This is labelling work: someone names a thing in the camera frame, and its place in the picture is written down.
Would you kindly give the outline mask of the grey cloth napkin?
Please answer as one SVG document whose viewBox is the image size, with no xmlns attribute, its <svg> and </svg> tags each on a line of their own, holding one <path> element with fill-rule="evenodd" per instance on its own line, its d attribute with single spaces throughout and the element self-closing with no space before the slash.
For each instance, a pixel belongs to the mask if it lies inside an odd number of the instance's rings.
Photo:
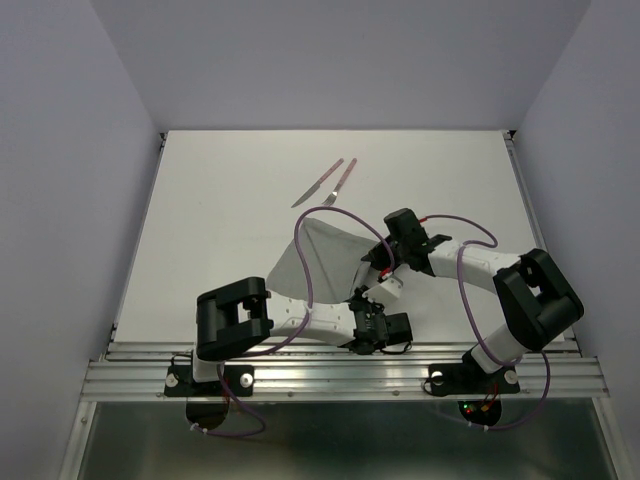
<svg viewBox="0 0 640 480">
<path fill-rule="evenodd" d="M 307 261 L 314 301 L 337 304 L 362 285 L 369 264 L 361 258 L 377 242 L 317 219 L 304 219 L 299 244 Z M 266 287 L 285 297 L 308 298 L 306 277 L 294 243 L 290 243 L 266 279 Z"/>
</svg>

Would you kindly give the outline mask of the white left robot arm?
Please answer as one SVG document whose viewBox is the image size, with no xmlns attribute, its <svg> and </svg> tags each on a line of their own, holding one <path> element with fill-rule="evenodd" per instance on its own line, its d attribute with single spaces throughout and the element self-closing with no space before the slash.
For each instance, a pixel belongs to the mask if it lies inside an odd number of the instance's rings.
<svg viewBox="0 0 640 480">
<path fill-rule="evenodd" d="M 222 382 L 220 363 L 239 359 L 269 338 L 310 339 L 370 355 L 413 341 L 405 313 L 387 315 L 402 283 L 390 278 L 369 290 L 359 288 L 347 301 L 315 303 L 266 289 L 265 280 L 249 277 L 206 292 L 196 300 L 196 342 L 188 382 L 199 393 L 215 392 Z"/>
</svg>

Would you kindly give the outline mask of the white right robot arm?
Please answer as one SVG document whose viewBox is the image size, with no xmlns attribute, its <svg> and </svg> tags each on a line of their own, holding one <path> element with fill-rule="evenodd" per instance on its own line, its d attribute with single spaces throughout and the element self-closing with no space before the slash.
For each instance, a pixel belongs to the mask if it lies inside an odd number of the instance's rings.
<svg viewBox="0 0 640 480">
<path fill-rule="evenodd" d="M 387 215 L 389 235 L 362 258 L 382 277 L 406 265 L 434 278 L 454 279 L 477 344 L 460 366 L 463 384 L 482 390 L 502 367 L 512 367 L 527 352 L 541 352 L 584 316 L 584 306 L 550 254 L 534 248 L 525 254 L 501 253 L 497 238 L 473 221 L 489 238 L 458 241 L 429 235 L 422 219 L 407 208 Z M 497 296 L 504 324 L 491 335 L 480 334 L 465 286 Z"/>
</svg>

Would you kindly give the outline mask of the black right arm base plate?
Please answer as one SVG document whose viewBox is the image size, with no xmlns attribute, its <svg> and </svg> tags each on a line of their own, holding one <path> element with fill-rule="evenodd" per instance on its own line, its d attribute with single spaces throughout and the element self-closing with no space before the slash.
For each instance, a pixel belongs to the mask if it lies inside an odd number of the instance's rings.
<svg viewBox="0 0 640 480">
<path fill-rule="evenodd" d="M 517 394 L 520 392 L 518 375 L 513 367 L 501 367 L 486 373 L 473 363 L 431 364 L 422 389 L 434 397 L 450 395 Z"/>
</svg>

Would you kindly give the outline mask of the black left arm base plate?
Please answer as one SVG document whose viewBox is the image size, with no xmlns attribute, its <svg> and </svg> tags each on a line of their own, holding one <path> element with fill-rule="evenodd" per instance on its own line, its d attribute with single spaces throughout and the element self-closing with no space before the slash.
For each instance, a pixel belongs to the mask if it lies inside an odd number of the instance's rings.
<svg viewBox="0 0 640 480">
<path fill-rule="evenodd" d="M 227 365 L 223 367 L 223 380 L 236 397 L 251 397 L 254 373 L 255 369 L 251 365 Z M 165 375 L 163 395 L 168 398 L 208 398 L 223 397 L 228 393 L 223 388 L 216 366 L 213 366 L 211 380 L 199 382 L 193 376 L 191 360 L 187 363 L 177 363 L 172 358 Z"/>
</svg>

